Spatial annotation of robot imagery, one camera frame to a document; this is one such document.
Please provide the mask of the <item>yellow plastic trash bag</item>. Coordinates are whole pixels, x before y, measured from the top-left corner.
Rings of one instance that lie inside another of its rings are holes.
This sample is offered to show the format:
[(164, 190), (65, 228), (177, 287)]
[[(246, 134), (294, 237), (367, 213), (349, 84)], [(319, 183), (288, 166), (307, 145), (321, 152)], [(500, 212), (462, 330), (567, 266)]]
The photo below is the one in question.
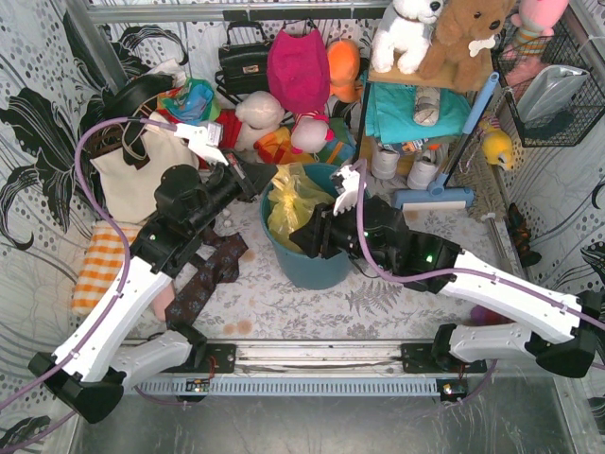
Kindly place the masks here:
[(306, 175), (301, 163), (279, 165), (271, 182), (268, 231), (282, 246), (301, 253), (302, 249), (289, 239), (289, 235), (311, 219), (317, 204), (332, 203), (335, 198)]

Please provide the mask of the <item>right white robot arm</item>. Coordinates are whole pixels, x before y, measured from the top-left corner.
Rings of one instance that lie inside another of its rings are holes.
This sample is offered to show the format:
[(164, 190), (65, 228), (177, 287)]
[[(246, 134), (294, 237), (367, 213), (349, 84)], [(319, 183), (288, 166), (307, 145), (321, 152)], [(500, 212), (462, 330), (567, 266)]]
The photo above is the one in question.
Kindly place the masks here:
[(378, 197), (341, 214), (321, 203), (289, 238), (309, 257), (347, 253), (386, 280), (470, 301), (506, 318), (487, 326), (441, 325), (429, 352), (410, 360), (419, 367), (453, 372), (481, 360), (531, 358), (549, 373), (581, 378), (595, 360), (603, 293), (573, 295), (533, 285), (455, 242), (410, 229), (403, 212)]

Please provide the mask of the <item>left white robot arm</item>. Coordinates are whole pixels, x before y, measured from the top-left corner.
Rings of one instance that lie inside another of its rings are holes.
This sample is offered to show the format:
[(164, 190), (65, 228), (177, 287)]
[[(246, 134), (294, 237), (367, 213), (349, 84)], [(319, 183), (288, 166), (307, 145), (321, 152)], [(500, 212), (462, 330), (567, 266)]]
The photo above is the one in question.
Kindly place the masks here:
[(212, 368), (207, 339), (193, 323), (199, 312), (179, 308), (167, 329), (132, 350), (121, 344), (149, 304), (168, 288), (210, 233), (216, 216), (236, 200), (251, 201), (277, 167), (246, 163), (229, 153), (203, 181), (191, 166), (166, 170), (154, 193), (156, 212), (127, 248), (104, 296), (76, 332), (53, 353), (28, 364), (57, 398), (91, 424), (105, 419), (124, 391), (175, 367)]

